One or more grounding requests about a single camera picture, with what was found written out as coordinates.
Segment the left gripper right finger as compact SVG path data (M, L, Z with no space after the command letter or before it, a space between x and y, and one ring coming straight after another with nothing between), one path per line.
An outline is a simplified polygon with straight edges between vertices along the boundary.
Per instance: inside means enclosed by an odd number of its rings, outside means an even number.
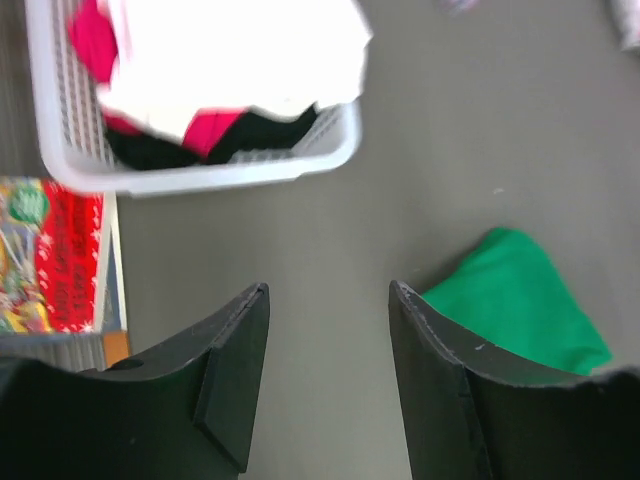
M635 479L639 370L579 376L454 323L389 286L389 327L416 479Z

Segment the green t shirt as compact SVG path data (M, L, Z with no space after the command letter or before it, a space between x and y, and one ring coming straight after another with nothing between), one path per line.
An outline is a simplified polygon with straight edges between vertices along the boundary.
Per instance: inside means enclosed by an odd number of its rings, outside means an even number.
M521 230L491 230L422 298L474 334L547 367L588 375L613 359L550 256Z

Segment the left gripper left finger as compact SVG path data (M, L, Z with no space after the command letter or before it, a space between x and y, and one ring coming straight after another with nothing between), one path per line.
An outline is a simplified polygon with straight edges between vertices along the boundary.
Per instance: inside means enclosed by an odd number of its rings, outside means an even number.
M103 370L1 361L5 479L236 479L248 466L267 285Z

